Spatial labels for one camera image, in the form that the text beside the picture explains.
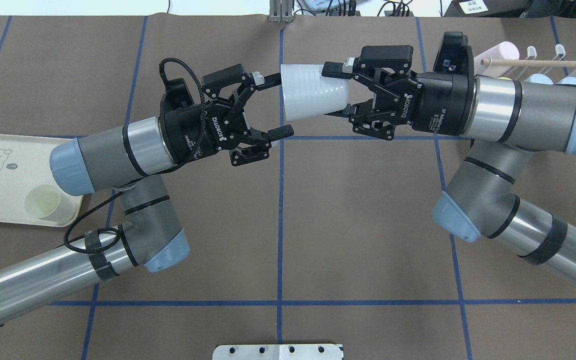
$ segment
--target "robotic arm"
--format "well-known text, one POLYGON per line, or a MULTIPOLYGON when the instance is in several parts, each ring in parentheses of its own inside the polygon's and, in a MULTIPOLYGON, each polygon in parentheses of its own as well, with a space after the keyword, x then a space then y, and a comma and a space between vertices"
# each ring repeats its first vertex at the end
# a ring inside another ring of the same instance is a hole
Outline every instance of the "robotic arm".
POLYGON ((353 79, 374 93, 328 115, 386 141, 397 125, 476 139, 442 191, 434 221, 469 242, 496 239, 576 282, 576 227, 510 192, 536 151, 576 153, 576 85, 475 76, 461 32, 444 34, 433 71, 414 73, 411 63, 408 45, 366 46, 345 63, 326 62, 323 77, 353 79))
POLYGON ((171 58, 161 62, 159 72, 166 87, 159 117, 74 139, 50 156, 54 178, 68 194, 119 188, 126 221, 0 270, 0 327, 133 267, 157 272, 181 262, 190 247, 159 174, 221 150, 230 151, 233 166, 263 160, 276 141, 293 135, 290 125, 256 130, 243 111, 255 91, 281 84, 278 73, 264 78, 237 64, 206 75, 199 84, 185 63, 171 58), (168 62, 189 71, 201 103, 194 103, 183 79, 168 80, 168 62), (233 94, 222 98, 221 90, 234 84, 233 94))

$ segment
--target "white tray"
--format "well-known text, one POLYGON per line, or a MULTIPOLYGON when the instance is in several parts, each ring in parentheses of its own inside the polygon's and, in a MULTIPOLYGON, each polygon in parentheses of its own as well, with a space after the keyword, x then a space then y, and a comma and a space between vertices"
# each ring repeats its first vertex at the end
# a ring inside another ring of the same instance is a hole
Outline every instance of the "white tray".
POLYGON ((33 218, 24 208, 26 195, 34 187, 46 184, 59 189, 50 171, 50 154, 68 141, 70 139, 0 134, 0 223, 63 227, 75 221, 83 196, 66 194, 75 204, 75 210, 64 223, 33 218))

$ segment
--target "robotiq logo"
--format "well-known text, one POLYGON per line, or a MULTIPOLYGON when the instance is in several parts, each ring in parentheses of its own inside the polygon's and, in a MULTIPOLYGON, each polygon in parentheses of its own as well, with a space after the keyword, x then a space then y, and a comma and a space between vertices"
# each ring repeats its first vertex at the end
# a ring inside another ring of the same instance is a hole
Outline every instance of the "robotiq logo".
POLYGON ((224 136, 224 132, 222 132, 222 127, 219 126, 219 122, 217 122, 217 116, 212 118, 212 124, 214 125, 214 129, 217 130, 217 135, 219 135, 219 141, 227 141, 226 136, 224 136))
POLYGON ((412 94, 409 95, 409 94, 405 93, 404 98, 406 99, 406 101, 404 101, 404 111, 401 112, 401 117, 407 117, 408 116, 408 110, 410 107, 410 101, 412 100, 412 94))

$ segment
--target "white cup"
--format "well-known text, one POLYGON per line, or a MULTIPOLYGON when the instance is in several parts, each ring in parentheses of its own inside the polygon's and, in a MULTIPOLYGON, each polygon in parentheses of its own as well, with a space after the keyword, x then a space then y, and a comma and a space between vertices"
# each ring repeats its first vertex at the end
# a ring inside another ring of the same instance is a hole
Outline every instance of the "white cup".
POLYGON ((343 110, 350 99, 348 80, 323 77, 321 64, 281 64, 286 121, 343 110))
POLYGON ((73 218, 73 201, 53 185, 39 185, 25 196, 25 212, 35 219, 64 224, 73 218))

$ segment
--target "white label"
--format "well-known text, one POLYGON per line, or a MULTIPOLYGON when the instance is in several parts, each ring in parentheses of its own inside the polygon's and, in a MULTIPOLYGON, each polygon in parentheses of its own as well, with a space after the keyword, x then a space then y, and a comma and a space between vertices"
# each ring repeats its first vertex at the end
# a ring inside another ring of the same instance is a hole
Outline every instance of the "white label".
POLYGON ((484 0, 464 1, 460 2, 459 6, 463 10, 464 14, 477 14, 488 11, 488 8, 486 7, 484 0))

